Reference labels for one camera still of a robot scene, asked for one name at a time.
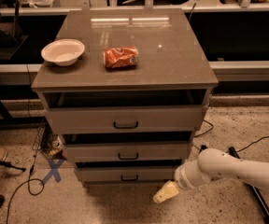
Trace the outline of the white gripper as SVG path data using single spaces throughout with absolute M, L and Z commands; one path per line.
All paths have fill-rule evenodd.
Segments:
M 202 186 L 207 183 L 208 176 L 202 173 L 197 161 L 187 161 L 176 169 L 175 181 L 166 182 L 153 196 L 153 201 L 163 203 L 177 196 L 179 188 L 194 189 Z

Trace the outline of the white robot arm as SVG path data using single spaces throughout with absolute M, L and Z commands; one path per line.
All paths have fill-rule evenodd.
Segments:
M 214 148 L 200 152 L 197 159 L 178 166 L 174 180 L 167 181 L 153 196 L 162 203 L 181 190 L 231 178 L 269 192 L 269 162 L 241 160 Z

